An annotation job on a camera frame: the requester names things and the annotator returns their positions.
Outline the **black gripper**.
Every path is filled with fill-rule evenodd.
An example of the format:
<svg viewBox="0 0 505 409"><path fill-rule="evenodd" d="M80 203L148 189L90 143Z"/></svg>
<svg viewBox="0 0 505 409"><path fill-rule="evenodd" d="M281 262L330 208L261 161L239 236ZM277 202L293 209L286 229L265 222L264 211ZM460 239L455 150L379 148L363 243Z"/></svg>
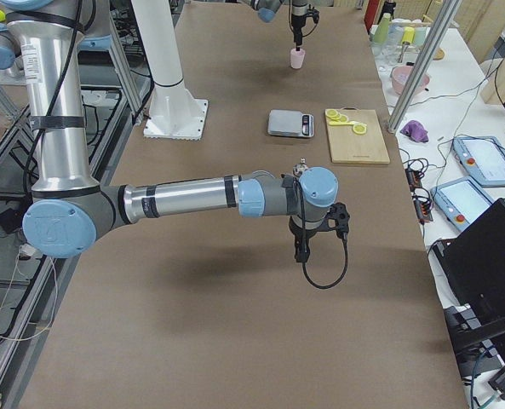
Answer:
<svg viewBox="0 0 505 409"><path fill-rule="evenodd" d="M292 22L295 46L302 46L302 22L311 18L319 22L319 11L306 0L292 0L290 5L290 21Z"/></svg>
<svg viewBox="0 0 505 409"><path fill-rule="evenodd" d="M318 229L321 227L323 222L324 220L320 219L314 222L305 221L305 223L302 223L302 219L299 216L290 217L289 229L290 232L294 235L296 262L308 262L311 254L308 240L310 240L310 238L312 238L318 232Z"/></svg>

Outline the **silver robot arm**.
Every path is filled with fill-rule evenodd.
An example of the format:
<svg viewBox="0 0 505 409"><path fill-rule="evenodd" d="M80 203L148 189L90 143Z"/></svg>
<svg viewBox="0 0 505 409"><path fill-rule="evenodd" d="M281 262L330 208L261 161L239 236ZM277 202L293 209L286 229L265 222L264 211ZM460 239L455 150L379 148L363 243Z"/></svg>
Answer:
<svg viewBox="0 0 505 409"><path fill-rule="evenodd" d="M284 1L279 0L250 0L243 1L244 4L250 6L258 15L258 17L268 23L271 22L278 10L284 4ZM308 1L295 0L288 1L289 4L289 28L293 35L293 43L297 51L301 50L303 45L303 38L310 35L317 27L319 23L319 11L312 6ZM303 28L305 27L307 20L311 19L314 23L314 27L307 34L303 33Z"/></svg>
<svg viewBox="0 0 505 409"><path fill-rule="evenodd" d="M329 229L338 203L336 176L298 164L293 175L248 175L133 187L103 187L89 166L79 52L109 50L106 1L6 1L0 24L0 69L22 59L35 136L38 179L22 228L46 256L68 258L112 230L143 218L235 208L245 217L287 216L296 260L305 262L308 240Z"/></svg>

